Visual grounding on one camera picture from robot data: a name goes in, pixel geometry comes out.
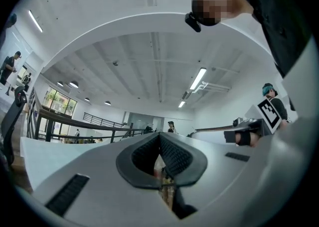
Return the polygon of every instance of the handrail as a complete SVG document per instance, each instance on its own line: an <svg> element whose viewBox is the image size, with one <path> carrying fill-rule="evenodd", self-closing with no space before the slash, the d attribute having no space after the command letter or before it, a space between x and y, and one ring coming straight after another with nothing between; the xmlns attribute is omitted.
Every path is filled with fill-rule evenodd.
<svg viewBox="0 0 319 227"><path fill-rule="evenodd" d="M86 113L86 112L84 112L83 120L88 121L88 122L93 123L93 124L99 124L101 126L111 126L111 127L115 127L115 126L122 127L123 126L123 124L121 124L121 123L109 121L109 120L94 116L94 115Z"/></svg>
<svg viewBox="0 0 319 227"><path fill-rule="evenodd" d="M216 130L226 130L226 129L233 129L233 126L223 126L223 127L217 127L217 128L207 128L207 129L195 129L196 132L200 131L216 131Z"/></svg>
<svg viewBox="0 0 319 227"><path fill-rule="evenodd" d="M76 121L64 116L61 116L59 114L56 114L54 112L49 112L45 110L42 105L40 104L36 92L33 89L30 97L29 97L29 111L28 111L28 117L27 117L27 137L31 137L34 139L38 139L39 136L39 129L40 129L40 123L41 119L47 119L47 125L46 125L46 134L45 134L45 140L47 142L50 142L51 137L63 137L62 135L56 135L52 133L53 130L53 123L59 122L61 124L79 127L79 128L85 128L85 129L95 129L95 130L107 130L112 131L111 143L113 143L113 140L115 137L116 131L127 131L131 136L131 132L133 132L132 136L142 134L144 129L132 129L131 128L122 128L121 127L107 127L107 126L101 126L101 125L95 125L90 124L86 122Z"/></svg>

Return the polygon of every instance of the white curved arch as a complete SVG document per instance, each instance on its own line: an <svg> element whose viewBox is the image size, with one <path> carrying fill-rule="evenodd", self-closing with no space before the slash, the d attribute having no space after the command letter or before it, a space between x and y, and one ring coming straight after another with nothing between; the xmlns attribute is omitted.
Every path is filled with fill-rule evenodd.
<svg viewBox="0 0 319 227"><path fill-rule="evenodd" d="M145 32L171 32L201 37L210 36L213 40L229 42L229 45L242 50L248 55L254 56L257 54L259 58L265 58L269 63L273 61L267 46L257 40L253 33L249 33L248 30L243 31L229 22L226 22L226 24L221 23L214 27L203 26L202 32L196 33L184 22L184 13L152 12L152 9L149 11L115 19L84 33L66 45L48 61L42 73L67 55L93 43L121 35Z"/></svg>

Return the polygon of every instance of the camera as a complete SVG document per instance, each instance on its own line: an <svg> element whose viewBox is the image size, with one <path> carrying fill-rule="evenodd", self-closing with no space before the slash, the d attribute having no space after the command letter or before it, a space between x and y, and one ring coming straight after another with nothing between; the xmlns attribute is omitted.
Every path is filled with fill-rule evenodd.
<svg viewBox="0 0 319 227"><path fill-rule="evenodd" d="M201 32L201 27L199 22L195 19L192 12L185 15L185 22L193 28L197 33Z"/></svg>

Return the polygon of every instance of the person wearing black cap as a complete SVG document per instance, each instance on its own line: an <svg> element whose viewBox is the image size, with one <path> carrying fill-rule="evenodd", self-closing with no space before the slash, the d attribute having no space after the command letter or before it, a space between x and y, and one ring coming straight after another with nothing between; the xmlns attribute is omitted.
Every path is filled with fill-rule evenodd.
<svg viewBox="0 0 319 227"><path fill-rule="evenodd" d="M177 130L175 129L173 121L169 121L168 125L169 125L169 129L167 132L178 134Z"/></svg>
<svg viewBox="0 0 319 227"><path fill-rule="evenodd" d="M267 97L268 100L272 103L274 108L277 110L279 113L282 121L280 123L280 128L285 128L288 124L288 114L287 110L282 103L282 101L279 98L276 98L278 95L277 91L274 89L273 85L271 83L266 83L263 87L263 96Z"/></svg>
<svg viewBox="0 0 319 227"><path fill-rule="evenodd" d="M13 57L7 57L4 61L3 71L1 73L0 82L5 85L6 80L11 75L12 72L16 72L16 68L14 67L14 61L18 58L21 58L21 52L17 51Z"/></svg>
<svg viewBox="0 0 319 227"><path fill-rule="evenodd" d="M312 34L305 18L305 14L312 15L312 10L306 3L304 0L192 0L192 12L185 16L185 21L200 32L200 24L214 26L242 13L251 14L261 24L276 68L284 78Z"/></svg>
<svg viewBox="0 0 319 227"><path fill-rule="evenodd" d="M12 14L10 18L4 25L3 31L0 34L0 49L2 48L4 41L5 41L5 31L7 28L12 27L16 23L16 14Z"/></svg>

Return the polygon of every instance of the black chair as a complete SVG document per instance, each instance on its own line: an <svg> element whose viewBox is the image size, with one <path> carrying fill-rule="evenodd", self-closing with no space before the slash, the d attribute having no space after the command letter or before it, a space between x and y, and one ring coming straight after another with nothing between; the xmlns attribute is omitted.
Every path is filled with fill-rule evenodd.
<svg viewBox="0 0 319 227"><path fill-rule="evenodd" d="M24 93L24 86L18 87L14 92L14 102L6 113L1 123L1 142L2 152L6 157L8 165L14 161L14 153L12 148L11 137L14 131L14 126L18 120L24 105L26 104L26 95Z"/></svg>

